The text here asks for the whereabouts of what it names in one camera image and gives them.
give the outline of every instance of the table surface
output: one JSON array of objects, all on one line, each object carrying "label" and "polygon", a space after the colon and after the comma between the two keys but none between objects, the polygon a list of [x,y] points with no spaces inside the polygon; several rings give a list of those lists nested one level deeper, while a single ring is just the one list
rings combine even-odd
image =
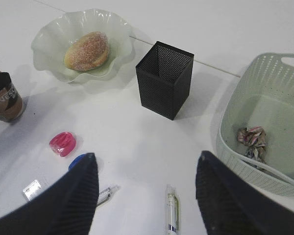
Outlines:
[{"label": "table surface", "polygon": [[[205,235],[195,199],[198,157],[202,150],[216,152],[222,114],[252,59],[294,52],[294,1],[13,3],[0,1],[0,70],[10,73],[26,109],[16,122],[0,121],[0,217],[26,203],[22,190],[30,182],[37,179],[46,189],[76,156],[95,152],[100,189],[121,189],[97,208],[90,234],[165,234],[171,184],[180,199],[180,233]],[[113,11],[133,26],[132,60],[109,80],[67,84],[37,71],[30,44],[39,29],[64,12],[89,8]],[[197,60],[190,96],[174,121],[140,103],[135,66],[155,41]],[[77,148],[64,158],[48,146],[62,131],[77,136]],[[294,210],[294,198],[260,191]]]}]

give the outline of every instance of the table seam line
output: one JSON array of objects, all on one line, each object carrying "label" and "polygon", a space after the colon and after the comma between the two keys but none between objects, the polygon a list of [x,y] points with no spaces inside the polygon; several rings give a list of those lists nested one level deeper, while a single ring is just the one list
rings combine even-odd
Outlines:
[{"label": "table seam line", "polygon": [[41,1],[38,1],[38,0],[33,0],[33,1],[34,1],[34,2],[37,2],[37,3],[40,3],[40,4],[42,4],[42,5],[45,5],[45,6],[49,6],[49,7],[53,8],[53,9],[56,9],[56,10],[62,11],[62,12],[64,12],[64,13],[67,13],[66,11],[61,10],[60,8],[57,8],[57,7],[54,7],[54,6],[48,5],[48,4],[44,3],[44,2],[41,2]]},{"label": "table seam line", "polygon": [[[147,41],[145,41],[145,40],[142,40],[142,39],[136,38],[136,37],[134,37],[134,36],[130,36],[130,37],[133,38],[133,39],[135,39],[135,40],[138,40],[138,41],[141,41],[141,42],[143,42],[143,43],[146,43],[146,44],[149,44],[149,45],[153,46],[152,43],[149,43],[149,42],[147,42]],[[230,74],[230,75],[235,76],[235,77],[237,77],[237,78],[240,78],[240,77],[241,77],[241,76],[239,76],[239,75],[237,75],[237,74],[234,74],[234,73],[228,72],[228,71],[223,70],[223,69],[219,69],[219,68],[217,68],[217,67],[215,67],[215,66],[212,66],[212,65],[206,64],[206,63],[201,62],[201,61],[199,61],[199,60],[195,60],[195,59],[194,59],[194,61],[197,62],[197,63],[199,63],[199,64],[202,64],[202,65],[205,65],[205,66],[211,67],[212,69],[219,70],[219,71],[221,71],[221,72],[224,72],[224,73]]]},{"label": "table seam line", "polygon": [[[61,9],[59,9],[59,8],[57,8],[57,7],[53,7],[53,6],[48,5],[48,4],[44,3],[44,2],[40,2],[40,1],[38,1],[38,0],[33,0],[33,1],[34,1],[34,2],[37,2],[37,3],[40,3],[40,4],[42,4],[42,5],[45,5],[45,6],[49,6],[49,7],[53,8],[53,9],[56,9],[56,10],[62,11],[62,12],[64,12],[64,13],[67,13],[67,12],[64,11],[64,10],[61,10]],[[134,37],[134,36],[130,36],[130,37],[133,38],[133,39],[135,39],[135,40],[138,40],[138,41],[141,41],[141,42],[143,42],[143,43],[146,43],[146,44],[149,44],[149,45],[153,46],[152,43],[149,43],[149,42],[147,42],[147,41],[145,41],[145,40],[142,40],[142,39],[136,38],[136,37]],[[219,71],[221,71],[221,72],[227,73],[227,74],[232,75],[232,76],[235,76],[235,77],[237,77],[237,78],[241,78],[241,76],[239,76],[238,74],[234,74],[234,73],[231,73],[231,72],[229,72],[229,71],[226,71],[226,70],[223,70],[223,69],[219,69],[219,68],[217,68],[217,67],[215,67],[215,66],[212,66],[212,65],[206,64],[206,63],[201,62],[201,61],[199,61],[199,60],[195,60],[195,59],[194,59],[194,61],[195,61],[196,63],[199,63],[199,64],[202,64],[202,65],[208,66],[208,67],[210,67],[210,68],[212,68],[212,69],[219,70]]]}]

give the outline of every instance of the blue object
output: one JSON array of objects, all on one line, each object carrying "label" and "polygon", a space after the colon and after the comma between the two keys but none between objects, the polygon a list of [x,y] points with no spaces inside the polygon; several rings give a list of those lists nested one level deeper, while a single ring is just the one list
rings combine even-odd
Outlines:
[{"label": "blue object", "polygon": [[81,154],[77,158],[75,158],[73,162],[71,162],[71,164],[69,165],[69,170],[71,170],[85,155],[86,154]]}]

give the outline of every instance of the nescafe cup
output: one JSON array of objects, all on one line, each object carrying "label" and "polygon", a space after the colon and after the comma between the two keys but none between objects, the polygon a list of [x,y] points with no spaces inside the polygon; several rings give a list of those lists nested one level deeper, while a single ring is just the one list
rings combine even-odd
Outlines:
[{"label": "nescafe cup", "polygon": [[0,72],[0,120],[12,121],[21,115],[23,110],[22,98],[15,89],[9,73]]}]

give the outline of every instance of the pink eraser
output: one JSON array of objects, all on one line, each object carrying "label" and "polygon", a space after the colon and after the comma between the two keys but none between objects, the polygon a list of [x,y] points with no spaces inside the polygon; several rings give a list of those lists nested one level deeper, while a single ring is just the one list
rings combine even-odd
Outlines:
[{"label": "pink eraser", "polygon": [[76,146],[76,139],[70,132],[56,135],[50,142],[50,148],[61,157],[67,156]]}]

